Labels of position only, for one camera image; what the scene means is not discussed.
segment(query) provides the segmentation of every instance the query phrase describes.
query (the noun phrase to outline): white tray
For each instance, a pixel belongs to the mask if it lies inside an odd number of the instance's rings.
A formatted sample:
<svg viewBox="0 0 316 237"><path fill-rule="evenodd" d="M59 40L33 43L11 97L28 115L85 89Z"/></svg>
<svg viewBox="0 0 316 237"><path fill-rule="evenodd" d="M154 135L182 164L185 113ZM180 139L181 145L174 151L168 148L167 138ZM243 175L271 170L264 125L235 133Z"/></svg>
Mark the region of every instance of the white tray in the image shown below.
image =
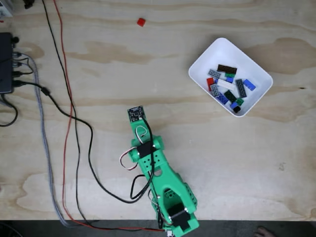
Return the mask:
<svg viewBox="0 0 316 237"><path fill-rule="evenodd" d="M230 101L223 105L208 91L206 79L210 76L207 74L210 69L217 70L218 64L237 68L236 79L242 81L248 79L256 88L251 91L245 86L247 97L243 98L244 103L241 110L235 113L230 107ZM236 117L242 117L261 99L261 97L271 88L273 84L272 77L249 58L244 52L233 45L226 38L218 38L210 47L190 66L189 76L194 80L207 94L215 99L221 106ZM225 73L221 73L221 79L225 78ZM218 87L219 91L224 94L227 89ZM232 91L236 98L239 98L237 88Z"/></svg>

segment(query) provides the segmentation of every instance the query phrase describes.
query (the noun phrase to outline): red cube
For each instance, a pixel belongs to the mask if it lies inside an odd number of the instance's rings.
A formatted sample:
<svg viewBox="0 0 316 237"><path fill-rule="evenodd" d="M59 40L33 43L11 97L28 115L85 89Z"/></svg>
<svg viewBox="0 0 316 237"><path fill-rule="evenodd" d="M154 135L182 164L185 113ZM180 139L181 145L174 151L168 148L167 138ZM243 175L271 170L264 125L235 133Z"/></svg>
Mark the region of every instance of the red cube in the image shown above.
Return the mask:
<svg viewBox="0 0 316 237"><path fill-rule="evenodd" d="M139 18L137 21L137 25L139 25L141 27L143 27L145 23L146 23L146 20L143 18Z"/></svg>

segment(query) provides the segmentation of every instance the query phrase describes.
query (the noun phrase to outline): wood grain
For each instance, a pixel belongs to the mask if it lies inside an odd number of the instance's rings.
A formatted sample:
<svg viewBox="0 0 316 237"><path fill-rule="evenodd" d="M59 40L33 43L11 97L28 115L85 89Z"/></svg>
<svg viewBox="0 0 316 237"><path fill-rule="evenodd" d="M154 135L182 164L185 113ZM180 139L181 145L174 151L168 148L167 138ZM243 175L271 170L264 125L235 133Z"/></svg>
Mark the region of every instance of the wood grain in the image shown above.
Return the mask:
<svg viewBox="0 0 316 237"><path fill-rule="evenodd" d="M52 2L46 2L59 43L59 21ZM41 83L68 110L43 6L37 1L24 10L22 1L16 3L15 17L0 31L20 37L17 50L36 59ZM126 110L144 105L170 165L197 196L199 219L316 220L314 0L59 0L58 5L78 114L94 127L92 162L106 187L128 198L140 170L126 172L118 162L130 146ZM147 20L143 28L136 25L139 17ZM187 73L218 37L228 38L274 78L271 90L240 119ZM21 115L0 130L0 219L56 219L34 90L18 88L7 98ZM67 118L47 98L43 102L61 204ZM7 108L0 112L1 121L12 117ZM127 205L98 187L88 168L88 129L80 125L79 135L79 200L87 218L154 219L147 198ZM76 147L72 130L66 201L80 219Z"/></svg>

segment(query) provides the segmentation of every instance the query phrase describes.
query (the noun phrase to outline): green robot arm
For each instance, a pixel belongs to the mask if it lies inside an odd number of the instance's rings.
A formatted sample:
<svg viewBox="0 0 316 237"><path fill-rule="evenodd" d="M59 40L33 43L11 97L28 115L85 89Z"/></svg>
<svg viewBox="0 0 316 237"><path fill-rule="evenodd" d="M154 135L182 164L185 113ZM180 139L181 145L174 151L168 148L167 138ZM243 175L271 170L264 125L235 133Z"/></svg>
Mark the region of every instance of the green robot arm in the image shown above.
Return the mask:
<svg viewBox="0 0 316 237"><path fill-rule="evenodd" d="M132 162L137 162L149 180L151 165L151 137L142 106L128 110L130 125L134 134L131 141L133 147L129 152ZM153 194L152 206L157 218L163 220L162 228L172 231L176 237L196 229L199 224L194 215L197 209L197 199L189 185L184 183L179 174L170 167L163 154L164 146L160 136L153 136L153 155L155 173L150 183Z"/></svg>

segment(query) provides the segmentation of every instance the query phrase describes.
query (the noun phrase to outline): toe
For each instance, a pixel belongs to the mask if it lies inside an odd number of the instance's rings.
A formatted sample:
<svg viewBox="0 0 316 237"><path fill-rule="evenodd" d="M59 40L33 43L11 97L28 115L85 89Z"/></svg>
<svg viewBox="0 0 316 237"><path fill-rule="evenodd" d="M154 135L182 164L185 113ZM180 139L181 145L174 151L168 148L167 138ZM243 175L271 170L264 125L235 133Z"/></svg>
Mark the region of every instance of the toe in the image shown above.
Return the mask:
<svg viewBox="0 0 316 237"><path fill-rule="evenodd" d="M257 229L257 232L261 234L264 237L275 237L270 231L268 231L266 228L263 226L259 226Z"/></svg>
<svg viewBox="0 0 316 237"><path fill-rule="evenodd" d="M253 234L253 237L264 237L264 236L262 234L259 234L259 233L256 232L256 233Z"/></svg>

